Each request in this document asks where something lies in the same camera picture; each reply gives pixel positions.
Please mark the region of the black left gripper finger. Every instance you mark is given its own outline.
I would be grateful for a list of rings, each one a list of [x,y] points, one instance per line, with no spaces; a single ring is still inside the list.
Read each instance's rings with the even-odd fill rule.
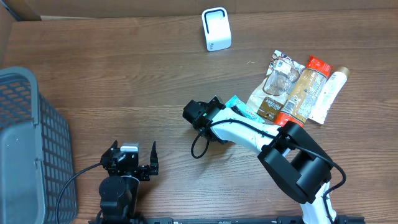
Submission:
[[[156,151],[156,142],[153,142],[152,150],[150,153],[150,175],[159,174],[159,159]]]
[[[109,161],[111,161],[112,158],[113,158],[113,156],[114,156],[114,154],[115,154],[115,151],[116,151],[117,149],[118,149],[118,141],[115,140],[115,141],[112,143],[112,145],[109,147],[109,149],[106,150],[106,151],[102,154],[100,161],[101,161],[101,162],[109,162]]]

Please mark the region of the teal snack packet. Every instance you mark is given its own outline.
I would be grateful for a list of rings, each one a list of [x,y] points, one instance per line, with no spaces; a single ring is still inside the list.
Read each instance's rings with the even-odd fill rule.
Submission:
[[[244,116],[250,120],[258,123],[265,123],[265,120],[261,118],[256,112],[250,109],[243,101],[241,101],[236,95],[230,98],[226,103],[226,107],[231,108],[235,113]]]

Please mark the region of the brown white nut pouch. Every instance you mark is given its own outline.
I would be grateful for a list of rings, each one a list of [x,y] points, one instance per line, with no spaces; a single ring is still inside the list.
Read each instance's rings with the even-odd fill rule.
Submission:
[[[274,122],[304,68],[285,53],[275,50],[265,78],[251,93],[246,105],[260,117]]]

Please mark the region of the grey plastic basket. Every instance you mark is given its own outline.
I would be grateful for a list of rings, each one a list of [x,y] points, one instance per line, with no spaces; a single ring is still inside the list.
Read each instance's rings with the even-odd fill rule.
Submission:
[[[71,223],[78,215],[70,127],[23,67],[1,70],[1,223]]]

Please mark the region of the orange spaghetti packet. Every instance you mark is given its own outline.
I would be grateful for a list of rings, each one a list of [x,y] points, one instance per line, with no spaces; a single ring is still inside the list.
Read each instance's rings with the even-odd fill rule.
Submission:
[[[292,121],[303,127],[332,69],[331,65],[311,55],[274,124],[284,126]]]

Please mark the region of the white cream tube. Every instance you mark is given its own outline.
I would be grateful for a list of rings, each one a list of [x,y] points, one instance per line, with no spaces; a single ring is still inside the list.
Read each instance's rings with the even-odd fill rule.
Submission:
[[[327,80],[320,95],[318,96],[317,102],[315,103],[312,112],[310,113],[309,119],[318,123],[324,124],[328,112],[337,97],[340,90],[347,82],[350,75],[350,71],[346,67],[339,67]]]

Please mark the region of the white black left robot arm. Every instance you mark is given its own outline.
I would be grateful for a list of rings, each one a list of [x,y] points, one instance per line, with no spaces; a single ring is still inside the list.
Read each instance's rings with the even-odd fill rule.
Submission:
[[[139,186],[159,173],[156,143],[150,152],[150,164],[139,164],[139,144],[115,141],[100,159],[109,177],[99,185],[100,211],[92,223],[144,224],[147,220],[136,212]]]

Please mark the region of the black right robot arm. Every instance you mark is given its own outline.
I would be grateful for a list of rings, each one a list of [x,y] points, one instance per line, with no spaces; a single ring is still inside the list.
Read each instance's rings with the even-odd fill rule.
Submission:
[[[329,199],[333,161],[299,124],[258,123],[217,97],[190,101],[182,116],[208,142],[233,142],[254,152],[276,185],[300,204],[304,223],[336,221]]]

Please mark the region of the white barcode scanner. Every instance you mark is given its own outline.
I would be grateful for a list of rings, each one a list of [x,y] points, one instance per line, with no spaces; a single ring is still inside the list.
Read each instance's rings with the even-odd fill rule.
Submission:
[[[201,14],[206,48],[209,52],[231,47],[232,35],[228,13],[223,7],[206,9]]]

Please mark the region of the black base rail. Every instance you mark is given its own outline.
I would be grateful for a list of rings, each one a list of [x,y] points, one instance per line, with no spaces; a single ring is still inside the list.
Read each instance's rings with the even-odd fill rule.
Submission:
[[[301,216],[280,216],[277,218],[243,218],[243,219],[179,219],[173,218],[141,218],[130,222],[106,222],[103,218],[88,221],[94,223],[148,223],[148,224],[304,224]],[[338,216],[338,224],[365,224],[364,217]]]

